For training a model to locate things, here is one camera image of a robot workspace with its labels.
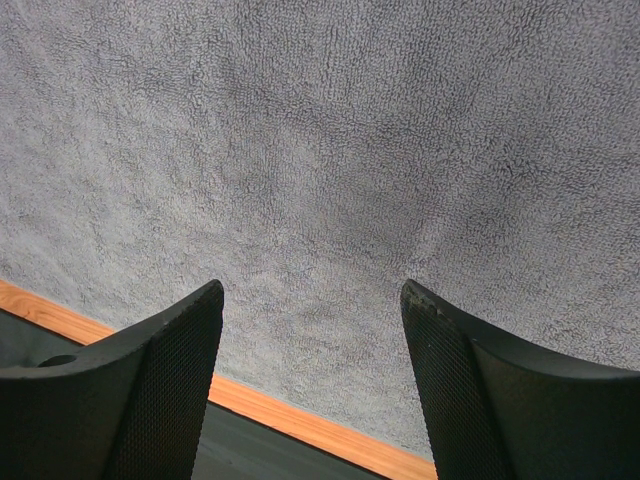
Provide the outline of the grey towel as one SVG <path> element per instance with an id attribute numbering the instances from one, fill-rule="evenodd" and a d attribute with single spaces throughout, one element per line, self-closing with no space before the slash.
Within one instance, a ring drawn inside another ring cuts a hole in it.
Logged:
<path id="1" fill-rule="evenodd" d="M 414 279 L 639 366 L 635 1 L 5 1 L 1 275 L 115 329 L 209 280 L 219 374 L 429 453 Z"/>

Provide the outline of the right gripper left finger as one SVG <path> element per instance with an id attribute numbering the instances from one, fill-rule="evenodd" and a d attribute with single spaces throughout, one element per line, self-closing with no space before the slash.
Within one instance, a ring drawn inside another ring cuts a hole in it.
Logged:
<path id="1" fill-rule="evenodd" d="M 190 478 L 223 306 L 213 280 L 72 354 L 2 369 L 2 478 Z"/>

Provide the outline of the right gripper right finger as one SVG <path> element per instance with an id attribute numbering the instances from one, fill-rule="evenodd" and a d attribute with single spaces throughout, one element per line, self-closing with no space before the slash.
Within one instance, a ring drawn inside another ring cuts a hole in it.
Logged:
<path id="1" fill-rule="evenodd" d="M 639 375 L 535 345 L 419 283 L 405 338 L 441 479 L 635 479 Z"/>

